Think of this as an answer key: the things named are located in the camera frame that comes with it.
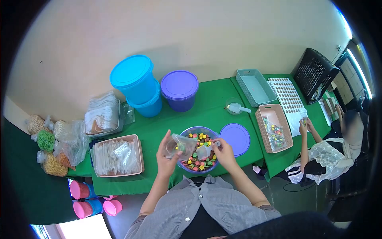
hand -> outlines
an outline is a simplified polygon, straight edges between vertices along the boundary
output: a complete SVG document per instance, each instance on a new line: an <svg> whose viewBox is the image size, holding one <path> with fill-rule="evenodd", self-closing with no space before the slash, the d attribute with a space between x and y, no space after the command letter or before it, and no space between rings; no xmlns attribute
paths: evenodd
<svg viewBox="0 0 382 239"><path fill-rule="evenodd" d="M335 110L337 111L337 113L341 113L341 106L339 104L335 104Z"/></svg>
<svg viewBox="0 0 382 239"><path fill-rule="evenodd" d="M316 129L313 126L312 121L309 118L306 118L306 126L310 132L315 131Z"/></svg>
<svg viewBox="0 0 382 239"><path fill-rule="evenodd" d="M306 136L308 130L308 124L304 126L304 120L300 120L300 128L298 131L300 132L301 136Z"/></svg>
<svg viewBox="0 0 382 239"><path fill-rule="evenodd" d="M214 144L216 141L220 142L222 150ZM233 155L232 146L229 145L224 139L217 138L212 140L212 148L214 149L214 153L219 160L219 163L227 170L232 169L232 167L238 166L236 162L235 156Z"/></svg>
<svg viewBox="0 0 382 239"><path fill-rule="evenodd" d="M178 162L179 156L182 154L182 151L178 151L172 159L168 159L163 154L163 149L165 144L168 142L170 137L171 130L168 130L162 141L160 142L158 152L157 152L157 163L158 163L158 174L160 177L169 178L175 170L176 163Z"/></svg>

purple lid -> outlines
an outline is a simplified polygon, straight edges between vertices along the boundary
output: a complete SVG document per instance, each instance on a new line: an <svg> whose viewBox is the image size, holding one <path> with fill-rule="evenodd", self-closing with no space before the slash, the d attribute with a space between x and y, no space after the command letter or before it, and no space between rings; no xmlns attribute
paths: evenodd
<svg viewBox="0 0 382 239"><path fill-rule="evenodd" d="M194 96L199 88L196 75L186 70L177 70L165 75L160 83L163 96L181 101Z"/></svg>
<svg viewBox="0 0 382 239"><path fill-rule="evenodd" d="M220 131L220 137L232 146L236 157L243 155L251 144L248 131L240 124L228 124Z"/></svg>

white paper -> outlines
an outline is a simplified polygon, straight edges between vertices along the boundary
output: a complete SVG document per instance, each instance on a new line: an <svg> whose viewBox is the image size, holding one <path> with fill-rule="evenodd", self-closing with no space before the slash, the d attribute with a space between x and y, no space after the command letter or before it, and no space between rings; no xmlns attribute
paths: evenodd
<svg viewBox="0 0 382 239"><path fill-rule="evenodd" d="M298 131L301 120L300 111L305 109L305 107L295 86L289 78L268 78L268 83L272 86L285 113L292 137L300 135L300 132Z"/></svg>

floor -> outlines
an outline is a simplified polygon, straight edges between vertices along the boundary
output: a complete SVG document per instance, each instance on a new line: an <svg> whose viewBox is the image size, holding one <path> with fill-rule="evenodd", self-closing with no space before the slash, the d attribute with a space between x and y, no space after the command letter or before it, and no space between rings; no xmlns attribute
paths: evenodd
<svg viewBox="0 0 382 239"><path fill-rule="evenodd" d="M329 201L326 199L331 183L323 181L319 186L314 184L312 187L301 188L299 185L288 184L287 181L274 177L267 182L259 180L256 173L253 172L252 166L248 165L243 168L248 177L263 191L268 201L282 214L289 214L298 211L317 211L327 213ZM231 183L235 188L232 178L229 174L221 176L225 181ZM122 195L118 199L123 206L123 210L116 216L108 216L104 213L106 224L111 231L112 238L123 239L130 225L138 216L139 210L147 193L138 195Z"/></svg>

purple plastic container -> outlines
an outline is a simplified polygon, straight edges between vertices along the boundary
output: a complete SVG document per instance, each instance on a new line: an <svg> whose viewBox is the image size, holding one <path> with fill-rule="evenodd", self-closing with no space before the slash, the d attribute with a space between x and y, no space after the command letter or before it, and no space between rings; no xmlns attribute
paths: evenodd
<svg viewBox="0 0 382 239"><path fill-rule="evenodd" d="M220 131L220 137L232 146L233 155L237 158L243 155L251 144L247 129L240 124L228 124Z"/></svg>
<svg viewBox="0 0 382 239"><path fill-rule="evenodd" d="M168 73L160 83L162 95L167 99L171 109L177 112L190 110L195 102L199 88L196 75L186 70Z"/></svg>
<svg viewBox="0 0 382 239"><path fill-rule="evenodd" d="M183 131L180 135L184 136L184 137L187 137L190 133L191 134L194 134L194 133L203 133L203 134L208 135L208 137L210 139L219 138L219 134L218 133L210 130L209 128L203 127L203 126L194 126L194 127L188 128L185 131ZM190 170L190 169L186 168L185 166L183 166L180 161L178 161L178 166L181 167L182 169L186 170L187 172L190 172L190 173L193 173L193 174L205 174L205 173L213 170L219 164L218 161L219 161L219 159L215 161L215 165L213 165L209 169L204 170L202 172Z"/></svg>

